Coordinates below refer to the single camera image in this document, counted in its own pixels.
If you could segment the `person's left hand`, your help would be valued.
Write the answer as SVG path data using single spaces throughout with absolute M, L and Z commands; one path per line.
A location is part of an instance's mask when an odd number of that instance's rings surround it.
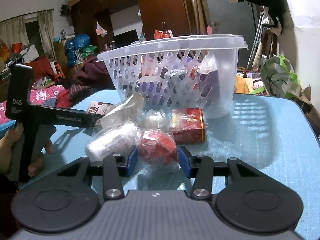
M 23 134 L 23 125 L 17 124 L 14 129 L 8 130 L 4 137 L 1 139 L 1 174 L 6 174 L 10 168 L 12 146 L 20 139 Z M 29 165 L 28 175 L 34 177 L 40 173 L 44 166 L 44 154 L 39 153 L 39 157 Z

